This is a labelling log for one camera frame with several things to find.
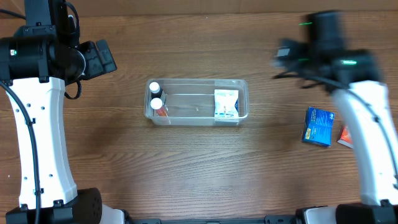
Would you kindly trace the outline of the black bottle white cap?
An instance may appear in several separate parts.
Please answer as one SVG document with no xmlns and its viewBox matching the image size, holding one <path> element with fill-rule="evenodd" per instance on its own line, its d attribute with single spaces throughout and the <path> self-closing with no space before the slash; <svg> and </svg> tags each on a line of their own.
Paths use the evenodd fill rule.
<svg viewBox="0 0 398 224">
<path fill-rule="evenodd" d="M 157 82 L 151 82 L 149 84 L 149 90 L 151 92 L 151 98 L 164 98 L 164 91 Z"/>
</svg>

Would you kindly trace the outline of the orange tube white cap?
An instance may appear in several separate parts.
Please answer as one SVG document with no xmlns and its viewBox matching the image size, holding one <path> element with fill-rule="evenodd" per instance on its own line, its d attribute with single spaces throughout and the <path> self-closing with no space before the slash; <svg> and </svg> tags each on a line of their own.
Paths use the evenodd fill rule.
<svg viewBox="0 0 398 224">
<path fill-rule="evenodd" d="M 150 101 L 151 108 L 161 117 L 168 116 L 167 109 L 160 98 L 153 98 Z"/>
</svg>

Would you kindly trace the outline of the blue medicine box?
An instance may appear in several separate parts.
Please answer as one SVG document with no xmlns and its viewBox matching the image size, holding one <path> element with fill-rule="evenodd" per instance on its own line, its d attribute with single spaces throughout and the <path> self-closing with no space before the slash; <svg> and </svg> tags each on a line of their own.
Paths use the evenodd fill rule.
<svg viewBox="0 0 398 224">
<path fill-rule="evenodd" d="M 330 147 L 334 120 L 333 112 L 309 107 L 305 115 L 302 142 Z"/>
</svg>

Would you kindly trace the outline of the white medicine box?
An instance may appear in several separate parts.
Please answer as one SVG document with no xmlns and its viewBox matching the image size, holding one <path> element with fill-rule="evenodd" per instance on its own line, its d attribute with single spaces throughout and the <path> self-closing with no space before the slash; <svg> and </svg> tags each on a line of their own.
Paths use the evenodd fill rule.
<svg viewBox="0 0 398 224">
<path fill-rule="evenodd" d="M 238 118 L 239 117 L 239 91 L 215 90 L 215 117 Z"/>
</svg>

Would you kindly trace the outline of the red medicine box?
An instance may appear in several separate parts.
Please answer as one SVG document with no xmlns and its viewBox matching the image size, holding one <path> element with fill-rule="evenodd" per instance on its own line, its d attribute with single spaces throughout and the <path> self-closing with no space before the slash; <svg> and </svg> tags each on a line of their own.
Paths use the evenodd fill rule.
<svg viewBox="0 0 398 224">
<path fill-rule="evenodd" d="M 337 142 L 344 146 L 353 148 L 353 143 L 352 143 L 351 136 L 349 134 L 349 129 L 348 129 L 347 125 L 342 126 L 342 129 L 340 131 L 340 135 L 337 139 Z"/>
</svg>

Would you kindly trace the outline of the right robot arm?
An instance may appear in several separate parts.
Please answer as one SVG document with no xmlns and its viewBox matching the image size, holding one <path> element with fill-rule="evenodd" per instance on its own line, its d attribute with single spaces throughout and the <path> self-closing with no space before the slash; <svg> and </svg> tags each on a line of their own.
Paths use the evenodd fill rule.
<svg viewBox="0 0 398 224">
<path fill-rule="evenodd" d="M 308 14 L 307 41 L 284 39 L 276 60 L 280 78 L 323 85 L 349 129 L 360 198 L 335 207 L 300 208 L 293 223 L 396 223 L 397 131 L 388 88 L 371 52 L 346 47 L 338 11 Z"/>
</svg>

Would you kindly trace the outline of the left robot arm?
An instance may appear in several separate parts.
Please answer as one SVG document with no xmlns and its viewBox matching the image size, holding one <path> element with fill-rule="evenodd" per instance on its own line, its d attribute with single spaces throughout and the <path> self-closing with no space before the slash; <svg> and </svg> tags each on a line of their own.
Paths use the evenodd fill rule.
<svg viewBox="0 0 398 224">
<path fill-rule="evenodd" d="M 19 204 L 6 222 L 131 223 L 98 189 L 78 189 L 68 162 L 66 87 L 117 69 L 107 42 L 80 42 L 78 14 L 67 1 L 26 1 L 24 19 L 1 39 L 1 86 L 16 121 L 22 175 Z"/>
</svg>

